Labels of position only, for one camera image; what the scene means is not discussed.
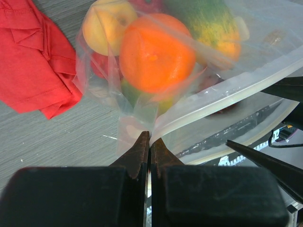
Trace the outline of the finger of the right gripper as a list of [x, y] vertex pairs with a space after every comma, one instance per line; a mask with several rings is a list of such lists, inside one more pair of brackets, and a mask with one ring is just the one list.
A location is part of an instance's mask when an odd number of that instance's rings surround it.
[[251, 154], [251, 157], [248, 159], [270, 171], [278, 181], [279, 186], [295, 201], [299, 203], [303, 202], [302, 169], [259, 151]]
[[299, 102], [297, 107], [282, 121], [300, 130], [303, 129], [303, 78], [284, 78], [261, 90], [261, 92]]

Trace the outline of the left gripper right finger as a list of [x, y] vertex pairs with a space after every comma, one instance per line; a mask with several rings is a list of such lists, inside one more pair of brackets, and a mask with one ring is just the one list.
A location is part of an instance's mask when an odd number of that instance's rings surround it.
[[183, 164], [151, 146], [154, 227], [284, 227], [289, 215], [273, 175], [260, 167]]

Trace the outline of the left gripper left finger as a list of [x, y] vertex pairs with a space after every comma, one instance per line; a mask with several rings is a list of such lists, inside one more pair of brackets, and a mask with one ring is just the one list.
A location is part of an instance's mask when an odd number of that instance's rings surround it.
[[109, 166], [25, 167], [0, 197], [3, 227], [143, 227], [150, 134]]

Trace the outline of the orange green mango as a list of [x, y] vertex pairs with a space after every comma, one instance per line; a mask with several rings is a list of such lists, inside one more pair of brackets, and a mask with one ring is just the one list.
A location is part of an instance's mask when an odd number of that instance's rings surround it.
[[237, 61], [241, 53], [236, 21], [223, 0], [164, 0], [168, 14], [180, 20], [192, 37]]

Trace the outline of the clear polka dot zip bag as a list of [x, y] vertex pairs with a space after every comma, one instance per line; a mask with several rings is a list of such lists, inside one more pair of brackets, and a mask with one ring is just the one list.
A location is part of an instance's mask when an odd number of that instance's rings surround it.
[[[151, 102], [138, 100], [132, 107], [122, 94], [124, 76], [119, 66], [120, 54], [108, 54], [108, 80], [93, 72], [90, 60], [94, 50], [87, 45], [81, 25], [76, 38], [75, 84], [84, 95], [118, 111], [118, 156], [134, 144], [142, 131], [150, 132], [151, 142], [162, 139], [176, 155], [268, 105], [281, 103], [260, 126], [235, 139], [249, 145], [275, 129], [297, 107], [296, 101], [261, 90], [284, 78], [303, 77], [302, 1], [224, 2], [240, 33], [239, 59], [232, 61], [192, 35], [188, 37], [169, 29], [195, 51], [196, 62], [187, 79], [152, 93], [156, 100], [174, 99], [174, 105], [162, 115], [158, 115], [158, 107]], [[180, 159], [186, 164], [198, 164], [229, 153], [231, 149], [224, 143]]]

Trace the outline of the red pepper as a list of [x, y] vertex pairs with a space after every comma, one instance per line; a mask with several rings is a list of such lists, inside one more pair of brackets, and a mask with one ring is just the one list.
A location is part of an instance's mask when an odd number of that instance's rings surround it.
[[99, 78], [108, 80], [108, 56], [93, 51], [90, 66]]

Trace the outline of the orange fruit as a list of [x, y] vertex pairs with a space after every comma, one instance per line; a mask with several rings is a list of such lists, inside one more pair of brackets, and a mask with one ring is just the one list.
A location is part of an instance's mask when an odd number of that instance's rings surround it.
[[182, 22], [163, 13], [141, 16], [126, 29], [119, 66], [126, 81], [134, 88], [158, 93], [184, 81], [192, 73], [195, 51], [169, 29], [191, 36]]

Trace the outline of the dark red apple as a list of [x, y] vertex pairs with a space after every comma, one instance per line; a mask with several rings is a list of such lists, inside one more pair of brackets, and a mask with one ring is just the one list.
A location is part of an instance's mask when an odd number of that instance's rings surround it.
[[162, 0], [129, 0], [134, 8], [143, 13], [162, 13]]

